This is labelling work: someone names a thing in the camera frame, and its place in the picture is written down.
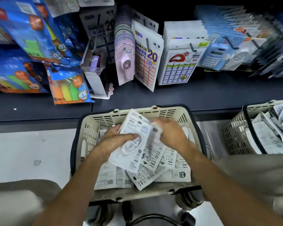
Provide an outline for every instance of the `colorful clay package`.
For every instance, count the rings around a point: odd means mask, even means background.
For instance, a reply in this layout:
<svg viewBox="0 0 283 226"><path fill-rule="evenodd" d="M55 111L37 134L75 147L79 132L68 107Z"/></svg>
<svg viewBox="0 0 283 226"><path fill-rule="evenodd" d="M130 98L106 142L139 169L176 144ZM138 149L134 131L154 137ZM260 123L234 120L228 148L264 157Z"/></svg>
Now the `colorful clay package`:
<svg viewBox="0 0 283 226"><path fill-rule="evenodd" d="M0 49L0 91L4 93L48 93L41 83L47 79L34 68L22 49Z"/></svg>
<svg viewBox="0 0 283 226"><path fill-rule="evenodd" d="M43 0L0 0L0 26L34 60L78 66Z"/></svg>
<svg viewBox="0 0 283 226"><path fill-rule="evenodd" d="M80 67L45 67L55 105L94 102Z"/></svg>

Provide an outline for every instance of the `number 20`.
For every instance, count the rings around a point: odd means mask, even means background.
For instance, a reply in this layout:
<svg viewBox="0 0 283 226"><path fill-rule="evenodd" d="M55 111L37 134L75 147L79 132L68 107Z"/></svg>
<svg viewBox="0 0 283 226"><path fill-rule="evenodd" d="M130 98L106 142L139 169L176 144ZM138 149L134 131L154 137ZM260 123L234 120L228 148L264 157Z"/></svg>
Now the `number 20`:
<svg viewBox="0 0 283 226"><path fill-rule="evenodd" d="M153 51L150 49L150 54L147 57L156 63L158 55L155 52L153 53Z"/></svg>

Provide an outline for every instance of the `calculator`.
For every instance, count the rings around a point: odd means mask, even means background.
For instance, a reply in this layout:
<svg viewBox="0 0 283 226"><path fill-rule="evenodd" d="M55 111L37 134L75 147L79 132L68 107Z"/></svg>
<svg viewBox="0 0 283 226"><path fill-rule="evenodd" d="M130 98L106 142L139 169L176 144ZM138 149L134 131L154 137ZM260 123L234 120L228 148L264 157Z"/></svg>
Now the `calculator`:
<svg viewBox="0 0 283 226"><path fill-rule="evenodd" d="M223 65L220 68L217 66L226 56L228 50L229 47L226 44L211 43L200 61L201 66L210 69L220 69Z"/></svg>

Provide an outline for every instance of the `yellow-green label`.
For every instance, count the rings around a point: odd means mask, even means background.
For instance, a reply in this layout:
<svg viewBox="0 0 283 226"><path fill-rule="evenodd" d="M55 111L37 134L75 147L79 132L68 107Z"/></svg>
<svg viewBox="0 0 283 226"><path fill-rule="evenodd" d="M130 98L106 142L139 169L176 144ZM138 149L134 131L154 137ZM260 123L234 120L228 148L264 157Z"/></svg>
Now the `yellow-green label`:
<svg viewBox="0 0 283 226"><path fill-rule="evenodd" d="M209 42L201 42L199 43L199 47L206 47L209 44Z"/></svg>

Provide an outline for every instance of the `person's right hand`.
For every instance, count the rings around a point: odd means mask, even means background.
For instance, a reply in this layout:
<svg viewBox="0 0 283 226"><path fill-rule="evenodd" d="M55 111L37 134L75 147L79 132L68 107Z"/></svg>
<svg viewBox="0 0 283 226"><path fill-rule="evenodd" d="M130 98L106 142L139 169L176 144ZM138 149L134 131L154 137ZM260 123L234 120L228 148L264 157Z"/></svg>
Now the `person's right hand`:
<svg viewBox="0 0 283 226"><path fill-rule="evenodd" d="M151 122L156 122L163 130L160 140L166 146L181 152L182 149L191 144L183 132L182 127L173 119L155 118Z"/></svg>

